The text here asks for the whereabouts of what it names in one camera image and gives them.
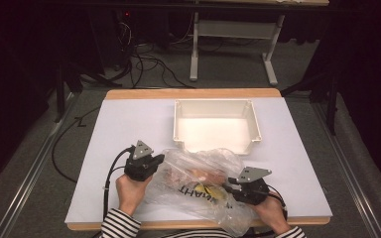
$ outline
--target clear plastic bag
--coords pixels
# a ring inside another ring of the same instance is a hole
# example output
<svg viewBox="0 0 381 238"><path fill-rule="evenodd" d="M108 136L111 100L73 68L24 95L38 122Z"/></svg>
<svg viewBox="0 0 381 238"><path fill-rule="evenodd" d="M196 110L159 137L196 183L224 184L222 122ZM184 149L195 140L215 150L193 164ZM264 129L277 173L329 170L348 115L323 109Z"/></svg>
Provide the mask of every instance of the clear plastic bag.
<svg viewBox="0 0 381 238"><path fill-rule="evenodd" d="M227 149L197 153L165 150L163 154L164 162L147 187L147 202L174 206L215 221L235 237L246 233L254 217L252 209L222 187L243 170L238 156Z"/></svg>

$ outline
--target wooden table edge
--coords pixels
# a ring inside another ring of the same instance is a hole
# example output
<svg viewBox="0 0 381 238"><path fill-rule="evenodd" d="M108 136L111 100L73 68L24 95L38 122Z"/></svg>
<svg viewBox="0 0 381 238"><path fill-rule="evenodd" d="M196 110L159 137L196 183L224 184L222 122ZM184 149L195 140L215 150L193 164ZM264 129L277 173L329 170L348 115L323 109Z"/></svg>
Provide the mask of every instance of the wooden table edge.
<svg viewBox="0 0 381 238"><path fill-rule="evenodd" d="M105 99L281 97L276 88L114 89Z"/></svg>
<svg viewBox="0 0 381 238"><path fill-rule="evenodd" d="M288 222L292 226L296 225L326 225L329 223L330 217L297 217L289 218ZM70 230L86 231L100 230L101 223L67 223ZM265 226L261 220L253 220L251 227ZM141 223L141 230L175 230L175 229L215 229L219 225L210 220L185 220L185 221L144 221Z"/></svg>

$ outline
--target hand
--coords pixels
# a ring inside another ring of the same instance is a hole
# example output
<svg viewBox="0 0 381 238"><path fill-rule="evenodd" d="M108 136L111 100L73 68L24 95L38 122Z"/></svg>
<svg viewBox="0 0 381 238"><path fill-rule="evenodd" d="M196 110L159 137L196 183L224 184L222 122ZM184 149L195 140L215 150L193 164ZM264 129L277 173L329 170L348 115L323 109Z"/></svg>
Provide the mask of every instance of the hand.
<svg viewBox="0 0 381 238"><path fill-rule="evenodd" d="M116 180L117 195L119 196L119 210L132 216L145 195L145 188L153 177L145 181L135 181L123 175Z"/></svg>
<svg viewBox="0 0 381 238"><path fill-rule="evenodd" d="M255 212L259 215L262 222L271 229L277 235L281 235L291 230L289 223L287 223L286 218L283 214L283 207L281 202L274 197L267 196L267 198L258 205L248 204Z"/></svg>

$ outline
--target table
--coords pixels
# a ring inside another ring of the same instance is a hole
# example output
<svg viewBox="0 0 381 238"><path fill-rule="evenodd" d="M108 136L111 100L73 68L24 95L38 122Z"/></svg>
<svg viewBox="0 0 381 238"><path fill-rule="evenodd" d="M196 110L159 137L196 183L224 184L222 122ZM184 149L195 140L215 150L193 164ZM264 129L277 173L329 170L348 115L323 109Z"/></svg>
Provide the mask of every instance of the table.
<svg viewBox="0 0 381 238"><path fill-rule="evenodd" d="M253 3L253 4L300 4L305 6L327 6L328 0L306 0L306 1L273 1L273 0L196 0L199 2L232 2L232 3ZM262 53L262 61L268 75L269 83L272 86L278 84L274 68L272 67L271 57L277 45L278 37L285 15L277 17L276 22L260 23L260 22L236 22L236 21L212 21L199 18L199 13L193 14L193 47L190 58L190 80L197 81L198 66L198 48L197 42L199 36L210 37L229 37L244 39L264 39L269 40L267 52Z"/></svg>
<svg viewBox="0 0 381 238"><path fill-rule="evenodd" d="M269 169L265 178L286 199L289 223L327 224L332 217L315 171L297 132L285 99L273 88L112 90L103 100L65 223L72 230L94 230L102 221L103 185L117 154L137 140L154 154L175 148L174 102L179 98L247 98L254 103L263 141L242 158L245 166ZM121 158L118 166L125 164ZM123 172L113 174L112 179ZM117 204L110 188L109 207ZM134 215L142 229L217 228L163 205L142 204ZM253 226L262 222L254 219Z"/></svg>

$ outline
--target striped sleeve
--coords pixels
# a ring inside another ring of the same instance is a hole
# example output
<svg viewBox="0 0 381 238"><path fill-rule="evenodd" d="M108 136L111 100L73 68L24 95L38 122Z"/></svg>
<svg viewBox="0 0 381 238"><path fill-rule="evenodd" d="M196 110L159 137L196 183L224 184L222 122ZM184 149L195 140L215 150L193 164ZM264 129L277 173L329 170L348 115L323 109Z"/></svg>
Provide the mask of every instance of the striped sleeve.
<svg viewBox="0 0 381 238"><path fill-rule="evenodd" d="M141 222L135 220L121 210L110 209L101 224L102 237L132 238L136 237Z"/></svg>
<svg viewBox="0 0 381 238"><path fill-rule="evenodd" d="M296 226L295 228L287 231L284 234L276 236L276 238L307 238L305 232L303 232L302 228Z"/></svg>
<svg viewBox="0 0 381 238"><path fill-rule="evenodd" d="M189 230L181 231L177 234L169 234L160 238L234 238L224 230L219 229L204 229L204 230Z"/></svg>

